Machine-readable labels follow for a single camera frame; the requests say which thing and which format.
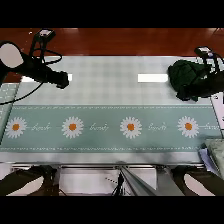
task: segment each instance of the daisy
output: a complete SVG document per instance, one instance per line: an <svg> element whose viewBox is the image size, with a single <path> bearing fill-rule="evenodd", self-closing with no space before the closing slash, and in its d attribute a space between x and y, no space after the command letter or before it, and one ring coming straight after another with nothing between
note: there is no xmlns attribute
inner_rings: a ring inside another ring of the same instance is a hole
<svg viewBox="0 0 224 224"><path fill-rule="evenodd" d="M185 135L185 137L194 138L199 133L199 127L194 118L182 117L179 119L177 127L179 131L182 131L182 135Z"/></svg>
<svg viewBox="0 0 224 224"><path fill-rule="evenodd" d="M132 139L132 137L135 138L136 136L139 136L141 134L140 130L142 130L140 121L134 117L126 117L126 119L123 119L120 127L120 131L123 132L123 135L130 139Z"/></svg>
<svg viewBox="0 0 224 224"><path fill-rule="evenodd" d="M23 131L26 130L26 121L21 117L15 117L11 121L8 122L6 126L6 135L8 138L17 138L18 136L23 134Z"/></svg>
<svg viewBox="0 0 224 224"><path fill-rule="evenodd" d="M84 125L82 120L78 117L69 117L63 122L62 127L62 131L64 132L63 135L66 135L66 138L70 137L71 139L82 134Z"/></svg>

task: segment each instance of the wooden floor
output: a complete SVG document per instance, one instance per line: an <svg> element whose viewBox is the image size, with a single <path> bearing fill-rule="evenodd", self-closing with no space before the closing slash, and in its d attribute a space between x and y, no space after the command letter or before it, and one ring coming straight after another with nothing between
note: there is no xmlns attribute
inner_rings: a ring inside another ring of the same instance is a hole
<svg viewBox="0 0 224 224"><path fill-rule="evenodd" d="M62 55L195 56L194 48L209 46L224 56L223 28L52 28L47 48ZM37 28L0 28L2 40L28 53ZM19 82L9 74L5 82Z"/></svg>

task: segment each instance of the white circular object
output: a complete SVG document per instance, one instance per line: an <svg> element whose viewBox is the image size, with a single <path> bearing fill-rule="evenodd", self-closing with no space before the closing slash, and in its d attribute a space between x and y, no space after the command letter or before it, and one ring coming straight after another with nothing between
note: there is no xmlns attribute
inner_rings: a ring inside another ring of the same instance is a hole
<svg viewBox="0 0 224 224"><path fill-rule="evenodd" d="M0 48L0 59L9 68L16 68L23 63L23 58L13 44L7 43Z"/></svg>

